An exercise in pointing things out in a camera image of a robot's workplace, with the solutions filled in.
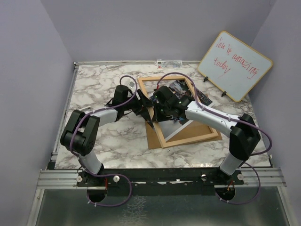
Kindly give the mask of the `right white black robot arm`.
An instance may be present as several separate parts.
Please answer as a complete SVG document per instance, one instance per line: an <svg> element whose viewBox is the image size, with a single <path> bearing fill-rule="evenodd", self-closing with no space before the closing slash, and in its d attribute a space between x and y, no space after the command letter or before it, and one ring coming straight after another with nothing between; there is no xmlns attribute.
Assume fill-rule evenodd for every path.
<svg viewBox="0 0 301 226"><path fill-rule="evenodd" d="M155 90L153 96L153 122L172 119L197 121L230 139L229 153L216 172L216 179L221 184L227 184L233 179L235 170L249 159L261 139L253 118L246 113L242 116L227 114L189 96L178 98L167 86Z"/></svg>

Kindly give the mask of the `colour photo print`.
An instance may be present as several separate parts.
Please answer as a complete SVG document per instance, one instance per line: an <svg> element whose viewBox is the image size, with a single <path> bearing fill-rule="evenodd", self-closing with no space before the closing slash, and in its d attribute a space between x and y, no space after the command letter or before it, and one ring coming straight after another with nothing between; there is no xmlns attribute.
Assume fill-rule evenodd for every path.
<svg viewBox="0 0 301 226"><path fill-rule="evenodd" d="M183 95L192 96L186 80L162 81L177 97ZM205 142L218 137L217 130L199 123L185 119L158 122L157 127L161 129L162 140L166 147L188 144L190 142Z"/></svg>

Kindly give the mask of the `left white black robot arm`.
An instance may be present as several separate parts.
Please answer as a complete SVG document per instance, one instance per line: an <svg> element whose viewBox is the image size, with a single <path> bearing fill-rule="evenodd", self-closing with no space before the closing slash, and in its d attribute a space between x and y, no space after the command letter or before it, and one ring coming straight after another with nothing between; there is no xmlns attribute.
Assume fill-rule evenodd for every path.
<svg viewBox="0 0 301 226"><path fill-rule="evenodd" d="M91 112L74 110L71 113L60 143L77 157L81 167L89 173L87 179L92 185L98 186L104 179L104 165L93 150L98 128L119 121L127 111L142 116L146 122L151 122L148 112L150 107L153 107L153 103L140 89L131 91L125 85L118 85L113 98L103 108Z"/></svg>

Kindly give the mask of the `light wooden picture frame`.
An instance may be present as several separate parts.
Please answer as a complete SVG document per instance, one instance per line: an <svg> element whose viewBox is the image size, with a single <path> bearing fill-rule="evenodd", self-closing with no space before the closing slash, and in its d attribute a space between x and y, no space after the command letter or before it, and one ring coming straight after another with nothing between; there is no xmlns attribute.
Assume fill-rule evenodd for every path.
<svg viewBox="0 0 301 226"><path fill-rule="evenodd" d="M147 95L147 90L145 88L144 82L157 82L160 77L143 77L138 78L138 84L144 95ZM188 78L183 76L172 76L165 77L162 81L175 81L184 80L188 85L189 90L193 93L193 86ZM197 121L192 121L188 123L186 127L181 129L181 131L176 132L170 140L166 141L164 138L162 129L160 125L156 122L153 123L154 128L152 128L147 122L145 123L146 136L149 149L155 148L168 148L179 145L187 145L197 142L215 141L221 138L220 132L216 129L209 127L208 125L199 123Z"/></svg>

